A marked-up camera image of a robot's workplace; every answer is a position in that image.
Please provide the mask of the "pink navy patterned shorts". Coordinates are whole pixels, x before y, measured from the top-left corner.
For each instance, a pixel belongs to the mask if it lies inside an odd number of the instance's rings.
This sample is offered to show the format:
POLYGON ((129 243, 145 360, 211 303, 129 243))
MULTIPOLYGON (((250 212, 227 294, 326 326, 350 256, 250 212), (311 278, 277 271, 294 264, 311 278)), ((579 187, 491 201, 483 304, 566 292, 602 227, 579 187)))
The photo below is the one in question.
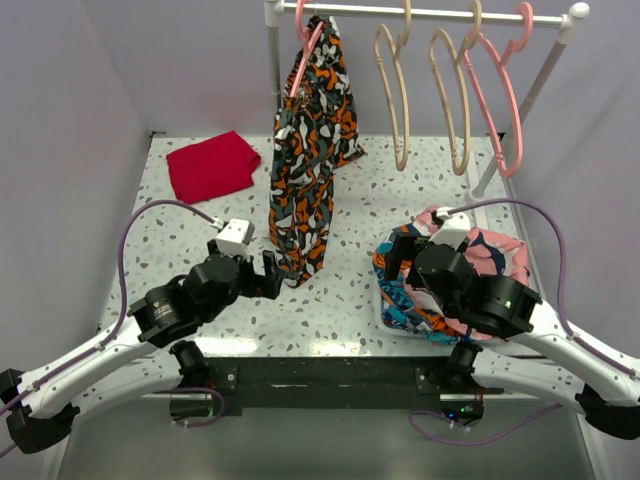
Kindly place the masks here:
MULTIPOLYGON (((525 242, 491 230, 473 227, 468 235, 470 244, 465 252, 466 259, 481 275, 509 276, 525 286, 529 285, 529 252, 525 242)), ((444 317, 435 300, 426 289, 404 287, 414 306, 428 313, 434 332, 445 333, 453 337, 467 336, 471 341, 487 341, 491 336, 472 329, 458 319, 444 317)))

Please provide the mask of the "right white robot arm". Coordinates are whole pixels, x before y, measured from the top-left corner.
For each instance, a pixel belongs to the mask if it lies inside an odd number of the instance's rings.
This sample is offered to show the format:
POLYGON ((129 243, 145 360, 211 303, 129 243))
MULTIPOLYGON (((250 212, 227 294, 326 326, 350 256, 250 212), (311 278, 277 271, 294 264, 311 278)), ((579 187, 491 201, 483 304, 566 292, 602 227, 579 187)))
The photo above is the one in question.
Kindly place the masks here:
POLYGON ((407 282, 434 297, 447 317, 493 339, 527 347, 545 362, 508 357, 492 342, 459 342, 432 380, 459 393, 511 390, 569 407, 612 437, 639 437, 639 379, 580 345, 556 310, 529 287, 507 276, 480 275, 464 254, 429 238, 399 234, 385 255, 385 277, 411 263, 407 282))

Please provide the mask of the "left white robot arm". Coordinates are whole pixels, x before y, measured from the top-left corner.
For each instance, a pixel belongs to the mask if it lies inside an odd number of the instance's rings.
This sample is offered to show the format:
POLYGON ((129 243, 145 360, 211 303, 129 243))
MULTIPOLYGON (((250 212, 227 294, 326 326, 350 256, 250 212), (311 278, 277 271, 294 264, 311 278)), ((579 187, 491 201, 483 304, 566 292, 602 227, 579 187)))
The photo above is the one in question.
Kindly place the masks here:
POLYGON ((194 336, 239 297, 274 300, 282 273, 273 252, 257 273, 244 243, 214 239, 187 274, 149 290, 124 319, 31 371, 1 373, 1 412, 13 447, 44 451, 91 413, 156 391, 203 391, 204 356, 194 336))

